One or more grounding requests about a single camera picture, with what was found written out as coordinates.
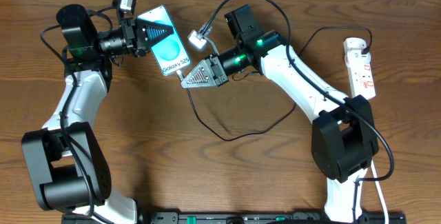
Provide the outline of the blue screen Galaxy smartphone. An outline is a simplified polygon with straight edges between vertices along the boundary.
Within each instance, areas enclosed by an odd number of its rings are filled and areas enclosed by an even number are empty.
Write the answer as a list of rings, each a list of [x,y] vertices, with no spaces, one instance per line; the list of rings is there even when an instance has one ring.
[[[138,16],[144,21],[151,21],[172,26],[173,34],[152,47],[152,53],[164,76],[171,75],[191,64],[191,59],[178,35],[172,18],[164,5],[158,6]]]

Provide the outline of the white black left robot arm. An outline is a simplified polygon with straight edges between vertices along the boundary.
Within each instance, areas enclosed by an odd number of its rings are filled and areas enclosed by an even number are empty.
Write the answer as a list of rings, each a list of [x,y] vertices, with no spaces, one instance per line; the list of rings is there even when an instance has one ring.
[[[99,32],[92,17],[105,17],[79,4],[62,7],[57,27],[67,42],[58,53],[65,90],[54,114],[21,140],[38,206],[62,213],[73,223],[144,223],[142,209],[113,185],[110,168],[94,135],[102,100],[109,92],[112,68],[122,54],[145,56],[174,33],[171,25],[134,18],[114,3],[118,28]]]

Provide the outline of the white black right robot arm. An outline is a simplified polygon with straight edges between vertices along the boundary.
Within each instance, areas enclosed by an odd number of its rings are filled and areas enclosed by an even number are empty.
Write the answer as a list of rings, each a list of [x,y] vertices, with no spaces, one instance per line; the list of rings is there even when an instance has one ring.
[[[312,124],[311,155],[327,177],[327,218],[359,221],[362,178],[379,150],[368,100],[350,98],[323,81],[280,33],[263,30],[248,5],[224,17],[237,45],[202,59],[180,77],[182,87],[221,86],[249,66],[277,84]]]

